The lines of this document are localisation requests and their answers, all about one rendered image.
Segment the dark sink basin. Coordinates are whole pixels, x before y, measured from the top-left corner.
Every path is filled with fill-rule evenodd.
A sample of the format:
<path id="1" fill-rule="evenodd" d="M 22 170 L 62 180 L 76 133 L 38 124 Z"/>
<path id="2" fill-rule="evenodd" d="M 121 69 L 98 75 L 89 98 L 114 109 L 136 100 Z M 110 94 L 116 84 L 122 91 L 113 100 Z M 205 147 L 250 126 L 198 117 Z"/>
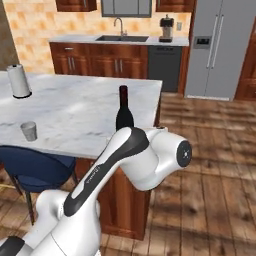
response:
<path id="1" fill-rule="evenodd" d="M 116 35 L 102 35 L 96 41 L 112 41 L 112 42 L 146 42 L 148 36 L 116 36 Z"/>

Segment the wooden wall cupboard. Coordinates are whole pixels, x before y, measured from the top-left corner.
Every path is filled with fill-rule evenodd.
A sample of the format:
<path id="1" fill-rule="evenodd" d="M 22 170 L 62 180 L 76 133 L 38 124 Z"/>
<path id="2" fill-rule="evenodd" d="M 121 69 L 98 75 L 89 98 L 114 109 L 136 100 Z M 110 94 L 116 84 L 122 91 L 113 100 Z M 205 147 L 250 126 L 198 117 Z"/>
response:
<path id="1" fill-rule="evenodd" d="M 55 0 L 59 12 L 91 12 L 97 9 L 96 0 Z"/>
<path id="2" fill-rule="evenodd" d="M 157 12 L 192 12 L 195 0 L 156 0 Z"/>

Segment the tall wooden cupboard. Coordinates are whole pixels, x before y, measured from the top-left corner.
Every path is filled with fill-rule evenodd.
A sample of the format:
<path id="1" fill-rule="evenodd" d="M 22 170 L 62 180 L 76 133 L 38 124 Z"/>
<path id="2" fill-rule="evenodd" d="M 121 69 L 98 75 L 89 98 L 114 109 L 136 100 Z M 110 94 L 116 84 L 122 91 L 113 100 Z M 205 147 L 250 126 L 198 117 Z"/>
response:
<path id="1" fill-rule="evenodd" d="M 256 18 L 250 35 L 235 99 L 256 101 Z"/>

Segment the white paper towel roll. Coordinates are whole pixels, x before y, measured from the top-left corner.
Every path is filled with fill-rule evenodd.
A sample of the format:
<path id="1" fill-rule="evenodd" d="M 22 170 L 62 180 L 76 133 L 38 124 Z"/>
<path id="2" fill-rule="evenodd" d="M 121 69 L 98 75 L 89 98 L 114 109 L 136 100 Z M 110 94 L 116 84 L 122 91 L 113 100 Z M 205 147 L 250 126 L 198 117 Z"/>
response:
<path id="1" fill-rule="evenodd" d="M 28 83 L 24 68 L 21 64 L 8 66 L 7 73 L 14 98 L 23 99 L 32 95 L 32 90 Z"/>

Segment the dark wine bottle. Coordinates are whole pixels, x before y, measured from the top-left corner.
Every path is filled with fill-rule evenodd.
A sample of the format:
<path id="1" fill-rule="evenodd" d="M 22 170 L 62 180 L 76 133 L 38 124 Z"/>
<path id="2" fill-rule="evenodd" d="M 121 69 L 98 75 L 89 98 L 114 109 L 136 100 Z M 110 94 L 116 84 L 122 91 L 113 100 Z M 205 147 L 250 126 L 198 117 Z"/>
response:
<path id="1" fill-rule="evenodd" d="M 121 85 L 119 87 L 120 108 L 116 116 L 116 130 L 124 127 L 133 127 L 133 115 L 128 107 L 128 87 Z"/>

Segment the wooden base cupboard run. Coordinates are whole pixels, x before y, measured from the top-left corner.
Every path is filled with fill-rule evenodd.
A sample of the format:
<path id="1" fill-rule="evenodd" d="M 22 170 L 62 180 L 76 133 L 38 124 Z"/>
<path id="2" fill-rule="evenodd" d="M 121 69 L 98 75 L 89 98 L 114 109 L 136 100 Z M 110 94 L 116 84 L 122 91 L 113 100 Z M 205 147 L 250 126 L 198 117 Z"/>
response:
<path id="1" fill-rule="evenodd" d="M 50 42 L 56 74 L 148 78 L 144 45 Z"/>

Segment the blue chair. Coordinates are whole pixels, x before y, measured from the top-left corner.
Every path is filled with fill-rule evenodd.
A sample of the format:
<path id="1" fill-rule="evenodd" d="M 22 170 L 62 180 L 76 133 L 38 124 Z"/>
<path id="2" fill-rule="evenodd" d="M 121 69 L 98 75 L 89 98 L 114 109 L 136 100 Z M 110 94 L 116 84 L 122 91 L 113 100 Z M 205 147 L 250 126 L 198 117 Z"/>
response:
<path id="1" fill-rule="evenodd" d="M 31 224 L 34 213 L 30 193 L 58 189 L 72 177 L 75 184 L 76 158 L 42 153 L 33 149 L 4 145 L 0 146 L 0 161 L 16 190 L 25 191 Z"/>

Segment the dark grey dishwasher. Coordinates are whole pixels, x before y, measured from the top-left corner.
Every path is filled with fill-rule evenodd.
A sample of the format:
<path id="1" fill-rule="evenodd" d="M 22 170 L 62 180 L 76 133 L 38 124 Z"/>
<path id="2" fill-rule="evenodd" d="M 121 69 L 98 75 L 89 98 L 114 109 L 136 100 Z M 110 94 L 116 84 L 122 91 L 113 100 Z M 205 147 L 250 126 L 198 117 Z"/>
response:
<path id="1" fill-rule="evenodd" d="M 179 46 L 148 47 L 148 78 L 161 80 L 163 92 L 178 91 L 181 53 Z"/>

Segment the wooden island counter base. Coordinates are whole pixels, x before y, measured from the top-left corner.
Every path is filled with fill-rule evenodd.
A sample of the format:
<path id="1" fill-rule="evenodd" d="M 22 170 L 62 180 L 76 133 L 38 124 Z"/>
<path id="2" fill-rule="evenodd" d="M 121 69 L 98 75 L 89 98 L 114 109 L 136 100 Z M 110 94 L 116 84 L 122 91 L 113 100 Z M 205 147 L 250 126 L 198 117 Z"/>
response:
<path id="1" fill-rule="evenodd" d="M 137 190 L 118 168 L 97 198 L 102 232 L 143 240 L 150 196 L 151 191 Z"/>

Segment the stainless steel fridge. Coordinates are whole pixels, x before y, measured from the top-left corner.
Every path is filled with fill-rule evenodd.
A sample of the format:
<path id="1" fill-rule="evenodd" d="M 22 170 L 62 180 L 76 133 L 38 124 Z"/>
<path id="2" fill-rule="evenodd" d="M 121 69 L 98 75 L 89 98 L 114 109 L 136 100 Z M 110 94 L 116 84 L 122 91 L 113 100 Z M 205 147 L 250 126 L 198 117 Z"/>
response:
<path id="1" fill-rule="evenodd" d="M 186 97 L 234 98 L 255 17 L 256 0 L 197 0 Z"/>

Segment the clear glass cup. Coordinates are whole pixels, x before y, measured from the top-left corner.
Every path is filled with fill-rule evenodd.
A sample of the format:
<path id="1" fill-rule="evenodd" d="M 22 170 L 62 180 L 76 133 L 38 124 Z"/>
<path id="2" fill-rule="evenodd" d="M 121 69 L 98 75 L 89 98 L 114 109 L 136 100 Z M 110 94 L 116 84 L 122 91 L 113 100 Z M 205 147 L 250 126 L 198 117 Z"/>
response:
<path id="1" fill-rule="evenodd" d="M 37 139 L 37 127 L 35 122 L 28 121 L 22 123 L 20 128 L 27 141 L 35 141 Z"/>

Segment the black coffee machine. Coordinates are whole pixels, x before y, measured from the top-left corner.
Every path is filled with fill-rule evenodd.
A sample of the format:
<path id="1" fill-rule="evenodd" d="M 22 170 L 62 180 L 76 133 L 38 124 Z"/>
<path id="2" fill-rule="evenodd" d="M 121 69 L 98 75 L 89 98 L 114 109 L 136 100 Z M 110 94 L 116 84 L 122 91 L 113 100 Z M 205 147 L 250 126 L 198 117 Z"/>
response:
<path id="1" fill-rule="evenodd" d="M 173 38 L 174 19 L 166 16 L 160 20 L 162 35 L 159 37 L 160 42 L 171 42 Z"/>

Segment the grey framed window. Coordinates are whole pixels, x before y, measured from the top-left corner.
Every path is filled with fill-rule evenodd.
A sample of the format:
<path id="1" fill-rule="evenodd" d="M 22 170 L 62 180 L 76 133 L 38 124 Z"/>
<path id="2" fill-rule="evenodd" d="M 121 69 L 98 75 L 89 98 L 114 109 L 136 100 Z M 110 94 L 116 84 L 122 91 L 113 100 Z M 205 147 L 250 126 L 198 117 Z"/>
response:
<path id="1" fill-rule="evenodd" d="M 101 0 L 103 17 L 149 18 L 152 0 Z"/>

